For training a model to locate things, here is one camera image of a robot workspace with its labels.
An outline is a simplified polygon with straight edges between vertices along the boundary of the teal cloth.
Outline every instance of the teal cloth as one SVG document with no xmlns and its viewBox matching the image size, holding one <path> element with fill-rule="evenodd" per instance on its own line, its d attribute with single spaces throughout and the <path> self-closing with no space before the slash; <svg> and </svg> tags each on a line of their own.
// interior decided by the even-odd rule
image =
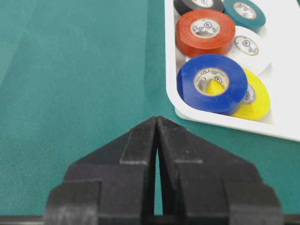
<svg viewBox="0 0 300 225">
<path fill-rule="evenodd" d="M 0 83 L 1 215 L 42 214 L 70 163 L 153 115 L 251 161 L 300 212 L 300 143 L 176 116 L 163 0 L 1 1 Z"/>
</svg>

